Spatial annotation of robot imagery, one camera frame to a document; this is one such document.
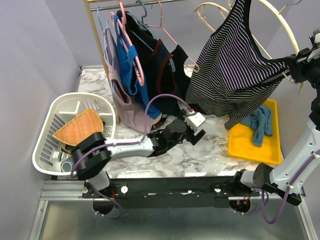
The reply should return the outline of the striped black purple tank top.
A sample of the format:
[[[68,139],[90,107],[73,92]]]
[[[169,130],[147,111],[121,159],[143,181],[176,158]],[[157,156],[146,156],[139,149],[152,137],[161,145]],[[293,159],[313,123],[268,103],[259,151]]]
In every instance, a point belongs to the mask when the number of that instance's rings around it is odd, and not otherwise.
[[[185,97],[204,115],[228,116],[227,130],[258,109],[290,72],[287,58],[261,54],[250,30],[250,10],[251,1],[235,1],[201,50]]]

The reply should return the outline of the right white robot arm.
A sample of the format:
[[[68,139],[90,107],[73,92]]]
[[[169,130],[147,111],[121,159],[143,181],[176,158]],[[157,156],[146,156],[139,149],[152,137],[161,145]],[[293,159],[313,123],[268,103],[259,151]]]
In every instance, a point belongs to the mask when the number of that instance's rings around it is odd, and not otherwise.
[[[320,45],[305,48],[290,56],[291,76],[296,83],[308,81],[317,92],[320,90]],[[285,202],[298,206],[301,188],[312,171],[320,164],[320,97],[311,102],[311,113],[306,129],[297,144],[284,159],[273,168],[260,163],[254,171],[238,171],[230,183],[230,191],[241,196],[253,189],[277,194]]]

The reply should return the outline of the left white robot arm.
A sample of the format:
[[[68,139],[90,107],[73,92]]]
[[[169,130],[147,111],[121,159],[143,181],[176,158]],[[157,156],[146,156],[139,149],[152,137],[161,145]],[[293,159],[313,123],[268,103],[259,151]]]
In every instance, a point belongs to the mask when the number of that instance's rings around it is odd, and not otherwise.
[[[206,119],[201,114],[185,119],[175,119],[164,129],[149,133],[141,138],[105,140],[100,132],[93,133],[79,143],[72,151],[72,177],[77,176],[81,181],[88,181],[93,191],[101,198],[107,197],[111,191],[111,180],[103,170],[111,160],[131,157],[158,157],[184,140],[195,145],[205,134],[200,128]]]

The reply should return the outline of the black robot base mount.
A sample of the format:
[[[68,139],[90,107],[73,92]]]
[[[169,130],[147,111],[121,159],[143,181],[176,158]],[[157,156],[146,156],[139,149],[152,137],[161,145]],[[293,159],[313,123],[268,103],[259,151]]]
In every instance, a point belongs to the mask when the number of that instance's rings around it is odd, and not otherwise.
[[[101,193],[115,197],[124,209],[228,208],[231,201],[259,196],[233,176],[114,178]]]

